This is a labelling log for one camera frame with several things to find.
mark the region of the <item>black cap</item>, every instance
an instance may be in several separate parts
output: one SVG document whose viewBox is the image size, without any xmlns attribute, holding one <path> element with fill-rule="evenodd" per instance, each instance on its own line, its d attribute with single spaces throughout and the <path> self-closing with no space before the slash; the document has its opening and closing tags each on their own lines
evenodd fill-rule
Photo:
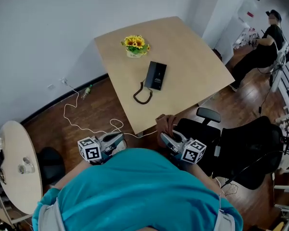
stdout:
<svg viewBox="0 0 289 231">
<path fill-rule="evenodd" d="M 273 14 L 273 15 L 276 17 L 276 19 L 277 19 L 279 22 L 281 22 L 280 13 L 277 12 L 276 10 L 271 10 L 270 12 L 267 11 L 267 12 L 265 12 L 265 13 L 267 14 L 267 16 Z"/>
</svg>

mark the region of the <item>black office chair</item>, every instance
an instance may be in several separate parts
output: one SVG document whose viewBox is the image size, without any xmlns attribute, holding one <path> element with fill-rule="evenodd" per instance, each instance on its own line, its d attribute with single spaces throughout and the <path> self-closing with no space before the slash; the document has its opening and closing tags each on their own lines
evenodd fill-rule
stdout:
<svg viewBox="0 0 289 231">
<path fill-rule="evenodd" d="M 63 158 L 54 148 L 43 148 L 37 157 L 43 186 L 54 185 L 66 174 Z"/>
<path fill-rule="evenodd" d="M 205 118 L 203 123 L 183 118 L 175 130 L 207 146 L 198 165 L 208 176 L 233 179 L 254 190 L 262 184 L 266 174 L 277 170 L 282 157 L 283 135 L 268 117 L 261 116 L 238 128 L 224 128 L 221 135 L 219 129 L 207 126 L 210 121 L 221 121 L 217 112 L 200 107 L 197 115 Z M 220 146 L 219 156 L 214 156 L 216 146 Z"/>
</svg>

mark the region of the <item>teal shirt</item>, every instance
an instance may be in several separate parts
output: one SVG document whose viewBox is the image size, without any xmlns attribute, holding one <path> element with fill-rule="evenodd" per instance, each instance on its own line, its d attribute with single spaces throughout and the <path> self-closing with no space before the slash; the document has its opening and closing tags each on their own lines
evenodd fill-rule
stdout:
<svg viewBox="0 0 289 231">
<path fill-rule="evenodd" d="M 43 204 L 58 197 L 67 231 L 211 231 L 222 210 L 241 231 L 240 214 L 193 175 L 148 149 L 127 149 L 108 162 L 81 172 L 62 190 L 50 189 L 33 215 L 34 231 Z"/>
</svg>

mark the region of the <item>wooden table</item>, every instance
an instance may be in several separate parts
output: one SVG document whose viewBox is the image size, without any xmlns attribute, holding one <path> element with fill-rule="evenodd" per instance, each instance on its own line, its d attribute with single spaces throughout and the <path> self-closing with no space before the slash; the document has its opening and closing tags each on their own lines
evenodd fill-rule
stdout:
<svg viewBox="0 0 289 231">
<path fill-rule="evenodd" d="M 42 197 L 42 181 L 39 163 L 31 139 L 25 128 L 16 121 L 8 121 L 0 130 L 3 138 L 4 161 L 1 166 L 6 185 L 2 187 L 10 201 L 20 211 L 33 214 Z M 21 175 L 18 165 L 28 157 L 35 172 Z"/>
<path fill-rule="evenodd" d="M 129 35 L 142 35 L 151 51 L 138 59 L 128 58 L 120 42 Z M 156 124 L 160 114 L 177 114 L 210 97 L 234 81 L 209 46 L 178 17 L 128 26 L 95 38 L 125 114 L 140 133 Z M 167 65 L 161 91 L 153 90 L 148 104 L 133 99 L 146 77 L 150 61 Z M 149 90 L 137 96 L 147 100 Z"/>
</svg>

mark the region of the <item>square table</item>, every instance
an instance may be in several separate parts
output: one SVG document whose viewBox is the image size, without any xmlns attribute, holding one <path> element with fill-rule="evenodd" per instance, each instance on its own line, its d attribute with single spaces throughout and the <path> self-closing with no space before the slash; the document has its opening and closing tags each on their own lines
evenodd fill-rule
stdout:
<svg viewBox="0 0 289 231">
<path fill-rule="evenodd" d="M 141 35 L 151 50 L 141 58 L 128 58 L 120 42 Z M 135 134 L 156 124 L 160 114 L 177 114 L 210 97 L 234 81 L 209 46 L 178 17 L 128 26 L 95 38 L 110 80 Z M 150 61 L 166 64 L 161 91 L 153 90 L 148 104 L 133 99 L 146 78 Z M 146 101 L 149 90 L 137 96 Z"/>
</svg>

